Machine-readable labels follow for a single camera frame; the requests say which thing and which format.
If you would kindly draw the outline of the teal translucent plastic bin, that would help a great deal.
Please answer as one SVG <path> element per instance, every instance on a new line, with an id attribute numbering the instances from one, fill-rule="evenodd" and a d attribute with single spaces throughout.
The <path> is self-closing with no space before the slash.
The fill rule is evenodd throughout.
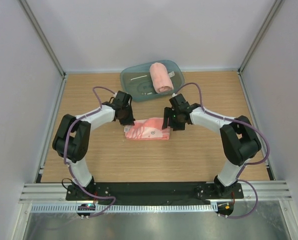
<path id="1" fill-rule="evenodd" d="M 133 101 L 149 101 L 171 95 L 185 83 L 183 73 L 175 62 L 159 60 L 158 63 L 166 67 L 174 89 L 163 93 L 155 91 L 150 74 L 150 67 L 154 62 L 128 67 L 120 73 L 120 82 L 123 91 L 130 94 Z"/>

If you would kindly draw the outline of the long pink towel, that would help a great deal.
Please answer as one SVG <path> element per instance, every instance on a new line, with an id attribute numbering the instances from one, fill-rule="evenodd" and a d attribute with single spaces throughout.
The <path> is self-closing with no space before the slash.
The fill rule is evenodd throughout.
<path id="1" fill-rule="evenodd" d="M 174 90 L 168 71 L 162 63 L 153 63 L 149 72 L 156 93 L 162 94 Z"/>

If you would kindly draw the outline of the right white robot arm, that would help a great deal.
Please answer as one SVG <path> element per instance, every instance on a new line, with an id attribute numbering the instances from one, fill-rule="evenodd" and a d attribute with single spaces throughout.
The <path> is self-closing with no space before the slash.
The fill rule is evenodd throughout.
<path id="1" fill-rule="evenodd" d="M 197 125 L 220 135 L 227 160 L 214 178 L 214 193 L 220 198 L 227 197 L 245 164 L 262 148 L 255 128 L 244 115 L 233 118 L 209 111 L 198 103 L 189 104 L 182 94 L 173 94 L 169 102 L 171 106 L 164 108 L 163 129 L 183 131 L 186 125 Z"/>

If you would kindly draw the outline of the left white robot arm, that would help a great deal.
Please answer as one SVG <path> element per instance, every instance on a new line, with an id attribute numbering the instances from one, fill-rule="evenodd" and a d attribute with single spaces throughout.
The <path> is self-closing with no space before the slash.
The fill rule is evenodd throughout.
<path id="1" fill-rule="evenodd" d="M 67 188 L 67 198 L 90 200 L 95 198 L 96 185 L 90 173 L 86 154 L 90 134 L 100 126 L 118 120 L 122 126 L 134 125 L 132 96 L 118 91 L 109 101 L 87 113 L 63 116 L 52 142 L 52 148 L 63 158 L 72 176 L 72 184 Z"/>

